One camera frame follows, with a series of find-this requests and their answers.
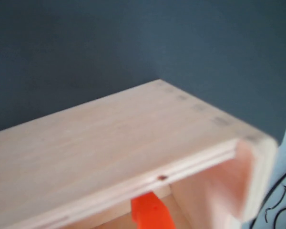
blue-gray wall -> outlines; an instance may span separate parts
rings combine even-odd
[[[157,78],[281,141],[286,2],[0,0],[0,130]]]

light wood surface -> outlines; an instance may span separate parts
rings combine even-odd
[[[240,229],[255,217],[276,154],[269,138],[240,140],[235,158],[171,184],[192,228]]]
[[[172,195],[164,197],[161,200],[169,209],[176,229],[191,229],[191,226]],[[137,229],[137,224],[132,221],[131,213],[128,213],[108,223],[95,227],[94,229]]]
[[[158,198],[164,198],[171,194],[171,189],[168,185],[166,185],[156,190],[153,190],[153,192],[154,194],[157,195]],[[130,203],[130,200],[126,200],[122,203],[119,203],[115,206],[110,207],[109,209],[96,213],[78,222],[74,222],[70,225],[67,225],[66,227],[63,227],[63,229],[95,228],[101,224],[114,220],[130,212],[131,212],[131,203]]]
[[[161,80],[1,131],[0,228],[65,226],[234,158],[244,137],[269,138]]]

wood grain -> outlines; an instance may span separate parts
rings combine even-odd
[[[1,131],[0,228],[70,224],[234,158],[257,134],[161,80]]]

nail hole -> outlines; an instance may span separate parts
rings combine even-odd
[[[166,180],[167,178],[168,177],[164,175],[158,176],[158,180]]]

orange plastic handle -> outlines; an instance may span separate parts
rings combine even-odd
[[[147,193],[131,200],[132,218],[138,229],[175,229],[167,207],[153,193]]]

